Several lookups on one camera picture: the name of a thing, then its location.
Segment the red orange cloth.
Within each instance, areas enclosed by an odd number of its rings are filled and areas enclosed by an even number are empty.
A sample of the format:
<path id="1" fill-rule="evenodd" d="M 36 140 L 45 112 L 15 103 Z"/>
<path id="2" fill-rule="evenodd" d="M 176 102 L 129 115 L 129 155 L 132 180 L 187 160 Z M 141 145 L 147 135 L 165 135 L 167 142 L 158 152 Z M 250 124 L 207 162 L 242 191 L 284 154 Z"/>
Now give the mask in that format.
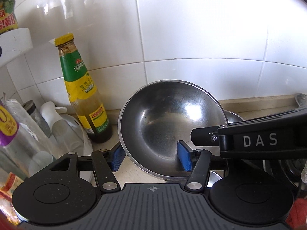
<path id="1" fill-rule="evenodd" d="M 292 229 L 306 229 L 306 199 L 298 198 L 295 200 L 286 223 Z"/>

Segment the white spray bottle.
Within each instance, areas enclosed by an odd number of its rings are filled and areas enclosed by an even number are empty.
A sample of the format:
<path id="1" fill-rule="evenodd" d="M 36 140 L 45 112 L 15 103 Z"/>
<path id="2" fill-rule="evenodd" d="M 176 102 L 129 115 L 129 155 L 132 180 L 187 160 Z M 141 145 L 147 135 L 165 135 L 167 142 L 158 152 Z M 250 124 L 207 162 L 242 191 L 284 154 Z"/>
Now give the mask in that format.
<path id="1" fill-rule="evenodd" d="M 82 155 L 84 151 L 83 139 L 70 127 L 60 114 L 66 113 L 67 108 L 55 106 L 54 102 L 45 102 L 40 109 L 42 117 L 47 122 L 54 136 L 59 153 L 76 152 Z"/>

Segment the grey cap glass jar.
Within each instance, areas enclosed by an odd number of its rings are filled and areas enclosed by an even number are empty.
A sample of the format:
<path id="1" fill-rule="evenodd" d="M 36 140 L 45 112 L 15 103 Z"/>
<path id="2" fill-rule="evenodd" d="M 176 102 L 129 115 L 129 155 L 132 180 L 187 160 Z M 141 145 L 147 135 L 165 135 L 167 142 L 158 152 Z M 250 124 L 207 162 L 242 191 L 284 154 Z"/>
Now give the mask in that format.
<path id="1" fill-rule="evenodd" d="M 27 101 L 24 103 L 23 108 L 28 112 L 31 118 L 38 124 L 38 126 L 42 129 L 45 135 L 49 138 L 51 136 L 51 130 L 45 121 L 45 119 L 40 114 L 33 100 Z"/>

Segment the purple label vinegar bottle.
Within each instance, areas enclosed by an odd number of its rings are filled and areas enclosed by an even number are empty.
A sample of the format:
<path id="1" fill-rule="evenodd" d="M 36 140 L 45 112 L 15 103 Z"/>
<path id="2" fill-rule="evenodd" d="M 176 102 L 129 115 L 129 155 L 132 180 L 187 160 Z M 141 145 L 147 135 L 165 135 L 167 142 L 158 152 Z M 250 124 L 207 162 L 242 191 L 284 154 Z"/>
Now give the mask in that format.
<path id="1" fill-rule="evenodd" d="M 17 100 L 1 101 L 1 149 L 27 177 L 56 160 L 53 147 Z"/>

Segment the yellow green sauce bottle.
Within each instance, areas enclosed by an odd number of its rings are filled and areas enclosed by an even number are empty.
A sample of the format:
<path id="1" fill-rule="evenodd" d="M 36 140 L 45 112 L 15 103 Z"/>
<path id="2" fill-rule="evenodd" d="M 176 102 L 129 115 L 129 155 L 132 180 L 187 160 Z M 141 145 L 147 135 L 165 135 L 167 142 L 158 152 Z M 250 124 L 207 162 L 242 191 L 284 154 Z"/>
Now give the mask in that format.
<path id="1" fill-rule="evenodd" d="M 111 122 L 102 98 L 74 43 L 72 33 L 55 39 L 69 101 L 83 129 L 95 143 L 112 136 Z"/>

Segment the black gas stove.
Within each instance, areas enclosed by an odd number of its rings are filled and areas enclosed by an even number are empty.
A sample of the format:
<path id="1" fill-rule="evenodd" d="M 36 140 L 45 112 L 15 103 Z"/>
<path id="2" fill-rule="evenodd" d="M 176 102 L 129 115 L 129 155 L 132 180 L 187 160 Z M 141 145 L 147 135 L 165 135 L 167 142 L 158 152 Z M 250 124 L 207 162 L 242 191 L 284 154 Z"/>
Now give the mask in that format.
<path id="1" fill-rule="evenodd" d="M 263 169 L 291 190 L 294 199 L 306 198 L 306 183 L 301 180 L 306 159 L 263 160 Z"/>

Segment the steel bowl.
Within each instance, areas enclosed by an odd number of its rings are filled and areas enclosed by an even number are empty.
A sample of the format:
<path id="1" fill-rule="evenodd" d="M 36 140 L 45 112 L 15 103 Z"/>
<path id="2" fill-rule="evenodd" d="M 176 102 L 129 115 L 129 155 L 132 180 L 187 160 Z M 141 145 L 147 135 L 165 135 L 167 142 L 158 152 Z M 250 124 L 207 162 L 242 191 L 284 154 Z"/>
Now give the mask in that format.
<path id="1" fill-rule="evenodd" d="M 177 157 L 177 142 L 191 148 L 191 132 L 227 124 L 222 106 L 209 92 L 187 81 L 155 81 L 138 89 L 122 107 L 118 134 L 137 167 L 166 181 L 188 178 Z"/>
<path id="2" fill-rule="evenodd" d="M 229 124 L 243 121 L 243 118 L 234 112 L 225 110 L 224 113 Z"/>
<path id="3" fill-rule="evenodd" d="M 207 188 L 210 188 L 216 183 L 217 181 L 221 180 L 224 176 L 224 172 L 221 170 L 211 170 L 209 175 L 209 180 L 207 184 Z"/>

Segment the white rotating condiment rack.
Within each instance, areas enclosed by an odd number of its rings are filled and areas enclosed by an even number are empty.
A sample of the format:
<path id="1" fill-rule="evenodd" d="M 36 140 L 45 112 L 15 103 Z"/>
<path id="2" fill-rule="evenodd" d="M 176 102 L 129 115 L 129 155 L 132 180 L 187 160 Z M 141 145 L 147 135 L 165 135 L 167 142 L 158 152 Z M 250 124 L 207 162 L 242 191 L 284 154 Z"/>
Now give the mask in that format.
<path id="1" fill-rule="evenodd" d="M 49 152 L 1 106 L 1 146 L 21 171 L 29 177 L 13 195 L 17 213 L 27 221 L 42 225 L 63 224 L 87 213 L 96 200 L 89 176 L 77 169 L 77 155 L 84 149 L 82 135 L 58 114 L 52 102 L 41 106 L 40 113 L 51 128 L 58 147 Z"/>

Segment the jar with yellow label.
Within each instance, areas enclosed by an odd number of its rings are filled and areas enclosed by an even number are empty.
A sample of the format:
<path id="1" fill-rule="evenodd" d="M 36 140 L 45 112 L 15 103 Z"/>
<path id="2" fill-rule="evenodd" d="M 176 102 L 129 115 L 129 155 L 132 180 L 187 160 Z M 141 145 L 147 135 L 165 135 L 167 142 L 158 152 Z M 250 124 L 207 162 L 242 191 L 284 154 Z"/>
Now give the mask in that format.
<path id="1" fill-rule="evenodd" d="M 19 25 L 15 16 L 15 0 L 0 0 L 0 33 L 18 29 Z"/>

